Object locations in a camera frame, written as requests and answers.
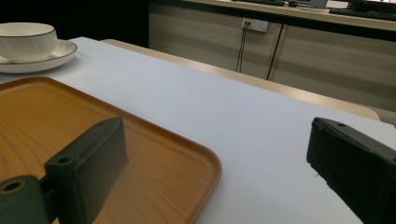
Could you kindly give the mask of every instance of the white cup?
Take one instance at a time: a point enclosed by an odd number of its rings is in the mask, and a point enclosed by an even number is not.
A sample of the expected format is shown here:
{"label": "white cup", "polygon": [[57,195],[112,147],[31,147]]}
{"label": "white cup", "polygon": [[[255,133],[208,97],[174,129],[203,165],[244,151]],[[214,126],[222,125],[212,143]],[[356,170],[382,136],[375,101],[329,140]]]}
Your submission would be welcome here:
{"label": "white cup", "polygon": [[57,35],[48,24],[8,22],[0,24],[0,56],[15,62],[36,62],[55,50]]}

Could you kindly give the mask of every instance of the wooden tray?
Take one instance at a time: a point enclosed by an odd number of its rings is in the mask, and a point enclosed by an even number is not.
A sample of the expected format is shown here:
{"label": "wooden tray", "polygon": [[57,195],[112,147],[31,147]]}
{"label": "wooden tray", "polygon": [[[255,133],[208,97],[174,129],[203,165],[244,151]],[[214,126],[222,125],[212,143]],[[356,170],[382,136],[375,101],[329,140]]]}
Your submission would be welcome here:
{"label": "wooden tray", "polygon": [[190,223],[216,186],[208,148],[48,77],[0,85],[0,181],[44,162],[94,123],[121,116],[130,159],[95,223]]}

